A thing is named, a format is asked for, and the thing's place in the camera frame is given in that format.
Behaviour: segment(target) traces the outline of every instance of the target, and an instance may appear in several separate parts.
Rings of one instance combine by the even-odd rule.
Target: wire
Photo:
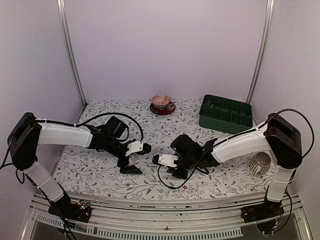
[[[82,122],[82,123],[77,124],[76,127],[81,127],[81,126],[83,126],[83,125],[91,122],[92,120],[95,120],[95,119],[97,119],[97,118],[100,118],[100,117],[103,117],[103,116],[107,116],[107,115],[119,115],[119,116],[123,116],[123,117],[126,117],[126,118],[132,120],[132,121],[137,125],[137,127],[139,128],[139,130],[140,130],[140,134],[141,134],[140,141],[142,142],[142,140],[144,139],[144,132],[143,132],[143,130],[142,130],[142,127],[140,126],[140,124],[139,124],[134,118],[132,118],[131,116],[128,116],[127,114],[124,114],[124,113],[119,113],[119,112],[105,112],[105,113],[101,113],[101,114],[96,115],[96,116],[94,116],[94,117],[92,117],[92,118],[90,118],[90,119],[88,119],[88,120],[86,120],[86,121],[84,121],[84,122]]]
[[[10,144],[9,144],[7,150],[6,150],[4,159],[3,159],[2,164],[1,164],[1,166],[0,166],[0,170],[3,169],[3,168],[5,168],[5,167],[7,167],[7,166],[13,165],[13,163],[7,163],[7,164],[6,164],[6,161],[7,161],[7,158],[8,158],[10,149],[11,149],[11,146],[12,146],[12,141],[10,142]]]
[[[67,225],[68,222],[67,222],[66,220],[64,220],[64,221],[65,221],[65,222],[63,222],[63,228],[64,228],[64,230],[67,231],[67,229],[66,229],[66,227],[67,227],[68,230],[69,230],[69,233],[71,234],[71,236],[73,237],[73,239],[74,239],[74,240],[77,240],[77,239],[76,239],[76,236],[75,236],[74,233],[71,231],[70,227]],[[72,240],[72,239],[69,237],[68,233],[65,233],[65,236],[66,236],[69,240]]]
[[[208,169],[206,169],[206,168],[204,168],[203,170],[201,170],[200,168],[197,167],[196,170],[199,171],[200,173],[203,173],[203,174],[206,174],[206,175],[209,174],[209,171],[208,171]]]
[[[289,198],[289,200],[290,200],[290,212],[289,212],[288,218],[286,219],[286,221],[284,222],[284,224],[283,224],[280,228],[276,229],[273,233],[277,233],[277,232],[279,232],[281,229],[283,229],[283,228],[286,226],[286,224],[289,222],[289,219],[290,219],[290,217],[291,217],[291,213],[292,213],[292,199],[291,199],[291,196],[289,195],[287,189],[285,190],[285,194],[288,196],[288,198]]]
[[[20,180],[20,177],[18,176],[18,168],[15,169],[15,176],[16,179],[18,179],[19,183],[24,184],[25,183],[25,173],[22,172],[22,180]]]
[[[302,158],[305,158],[311,151],[311,149],[313,148],[314,144],[315,144],[315,132],[314,129],[311,125],[311,123],[309,122],[309,120],[307,119],[307,117],[305,115],[303,115],[300,111],[292,109],[292,108],[285,108],[282,109],[280,111],[278,111],[275,115],[273,115],[272,117],[270,117],[268,120],[266,120],[261,126],[258,127],[258,129],[261,129],[262,127],[264,127],[266,124],[268,124],[272,119],[274,119],[277,115],[283,113],[283,112],[294,112],[299,114],[301,117],[303,117],[303,119],[306,121],[306,123],[308,124],[310,131],[311,131],[311,135],[312,135],[312,141],[311,141],[311,145],[309,147],[309,149],[305,152],[305,154],[302,156]]]
[[[118,139],[119,142],[124,142],[124,141],[127,141],[128,138],[129,138],[129,127],[126,126],[126,138],[125,139]]]
[[[280,220],[282,219],[282,217],[283,217],[283,215],[282,215],[282,213],[281,213],[281,211],[280,211],[280,209],[279,209],[279,219],[278,219],[278,220],[275,219],[275,220],[276,220],[276,223],[275,223],[275,226],[276,226],[276,227],[277,227],[278,224],[280,223]]]

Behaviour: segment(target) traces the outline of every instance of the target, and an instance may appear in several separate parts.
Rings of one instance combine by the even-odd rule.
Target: floral fabric surface
[[[217,167],[208,168],[209,174],[198,171],[181,188],[171,190],[163,186],[157,175],[158,165],[152,164],[153,155],[174,154],[172,141],[181,134],[189,135],[203,145],[213,138],[224,138],[228,133],[199,126],[201,101],[196,99],[172,100],[176,109],[170,115],[155,115],[149,109],[150,100],[91,101],[85,108],[80,123],[106,112],[124,113],[135,118],[144,133],[144,143],[152,146],[149,154],[133,154],[130,164],[142,174],[121,174],[117,158],[105,151],[67,146],[58,162],[53,177],[70,192],[135,200],[194,200],[241,196],[265,191],[272,178],[274,164],[262,176],[250,173],[249,161],[254,155],[231,159]],[[90,124],[105,124],[110,116],[100,117]],[[129,126],[129,139],[140,139],[138,127],[129,119],[117,116]],[[172,177],[163,166],[160,170],[165,183],[179,186],[182,179]]]

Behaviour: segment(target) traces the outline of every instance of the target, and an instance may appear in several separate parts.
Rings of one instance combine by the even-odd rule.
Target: enclosure
[[[270,238],[317,239],[318,1],[5,0],[0,13],[1,156],[26,112],[67,123],[126,114],[152,147],[130,157],[142,174],[120,173],[118,158],[105,151],[38,147],[38,161],[71,199],[92,204],[89,223],[74,228],[77,239],[264,239],[240,209],[263,201],[274,161],[266,174],[253,176],[252,152],[209,167],[208,174],[196,171],[173,190],[160,182],[152,159],[173,154],[170,144],[181,134],[204,145],[284,108],[301,111],[316,138],[289,186],[292,203],[282,200],[283,221],[291,208],[290,221]],[[151,112],[155,95],[170,96],[175,110]],[[300,131],[305,153],[312,144],[305,120],[292,112],[281,116]],[[134,122],[117,117],[128,125],[129,139],[139,139]],[[223,124],[204,126],[219,121],[229,124],[229,133]],[[184,182],[165,167],[158,172],[171,187]],[[1,169],[0,182],[1,240],[64,238],[54,236],[63,222],[47,213],[49,204],[28,181],[17,181],[13,166]]]

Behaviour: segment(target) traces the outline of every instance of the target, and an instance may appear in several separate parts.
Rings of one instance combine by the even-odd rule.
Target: black cable
[[[196,170],[199,171],[200,173],[203,173],[203,174],[206,174],[206,175],[209,174],[209,170],[206,169],[206,168],[204,168],[203,170],[201,170],[200,168],[197,167]]]
[[[45,199],[48,201],[48,203],[50,204],[51,208],[55,211],[55,214],[61,219],[61,221],[63,222],[63,227],[64,230],[66,231],[66,227],[69,230],[69,233],[72,235],[74,240],[77,240],[74,233],[71,231],[70,226],[68,224],[68,222],[66,221],[66,219],[62,216],[60,216],[57,212],[57,210],[55,209],[55,207],[52,205],[51,201],[49,200],[49,198],[47,197],[47,195],[40,189],[40,191],[42,192],[42,194],[44,195]]]
[[[126,138],[125,139],[118,139],[119,142],[124,142],[124,141],[127,141],[128,138],[129,138],[129,127],[126,126]]]
[[[273,115],[272,117],[270,117],[268,120],[266,120],[261,126],[258,127],[258,129],[261,129],[262,127],[264,127],[266,124],[268,124],[272,119],[274,119],[277,115],[279,115],[280,113],[283,112],[294,112],[299,114],[301,117],[303,117],[303,119],[306,121],[306,123],[308,124],[310,130],[311,130],[311,135],[312,135],[312,141],[311,141],[311,145],[309,147],[309,149],[305,152],[305,154],[302,156],[302,158],[304,158],[305,156],[308,155],[308,153],[311,151],[311,149],[313,148],[314,144],[315,144],[315,132],[314,129],[312,128],[311,123],[309,122],[309,120],[307,119],[307,117],[305,115],[303,115],[301,112],[299,112],[298,110],[292,109],[292,108],[285,108],[282,109],[280,111],[278,111],[275,115]]]
[[[67,123],[63,121],[54,121],[54,120],[41,120],[42,123],[48,123],[48,124],[60,124],[60,125],[65,125],[69,127],[74,127],[75,125],[72,123]]]
[[[81,127],[81,126],[83,126],[83,125],[91,122],[92,120],[95,120],[95,119],[97,119],[97,118],[100,118],[100,117],[103,117],[103,116],[107,116],[107,115],[119,115],[119,116],[123,116],[123,117],[126,117],[126,118],[132,120],[132,121],[138,126],[138,128],[139,128],[139,130],[140,130],[140,134],[141,134],[141,139],[140,139],[140,141],[142,142],[142,140],[144,139],[144,132],[143,132],[143,130],[142,130],[142,127],[140,126],[140,124],[139,124],[134,118],[132,118],[131,116],[128,116],[127,114],[124,114],[124,113],[119,113],[119,112],[105,112],[105,113],[101,113],[101,114],[98,114],[98,115],[96,115],[96,116],[94,116],[94,117],[92,117],[92,118],[90,118],[90,119],[88,119],[88,120],[86,120],[86,121],[84,121],[84,122],[82,122],[82,123],[77,124],[76,127]]]
[[[0,170],[7,167],[7,166],[10,166],[10,165],[13,165],[13,163],[7,163],[6,164],[6,161],[7,161],[7,158],[8,158],[8,155],[9,155],[9,152],[10,152],[10,149],[11,149],[11,145],[12,145],[12,141],[10,142],[7,150],[6,150],[6,153],[5,153],[5,156],[4,156],[4,159],[2,161],[2,164],[0,166]]]
[[[280,228],[276,229],[276,230],[273,232],[274,234],[277,233],[277,232],[279,232],[281,229],[283,229],[283,228],[286,226],[286,224],[289,222],[289,219],[290,219],[290,217],[291,217],[291,213],[292,213],[292,199],[291,199],[291,197],[290,197],[287,189],[285,190],[285,194],[288,196],[288,198],[289,198],[289,200],[290,200],[290,212],[289,212],[288,218],[286,219],[285,223],[284,223]]]
[[[19,183],[21,184],[25,183],[25,173],[22,172],[22,180],[20,180],[20,177],[18,176],[18,168],[15,169],[15,176],[16,176],[16,179],[18,179]]]

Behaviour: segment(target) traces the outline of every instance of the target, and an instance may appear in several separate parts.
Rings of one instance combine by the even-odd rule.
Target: white wall
[[[253,115],[263,121],[271,112],[295,108],[304,113],[315,131],[312,152],[298,168],[293,188],[298,191],[315,239],[320,235],[320,2],[275,1],[274,15],[257,90]],[[304,120],[284,114],[302,134],[303,150],[311,143]]]
[[[7,137],[25,112],[74,122],[81,111],[59,22],[57,1],[1,1],[0,159]],[[40,147],[51,170],[60,148]],[[20,185],[12,166],[0,171],[0,239],[18,240],[34,189]]]
[[[88,100],[156,94],[246,100],[266,0],[68,0]]]

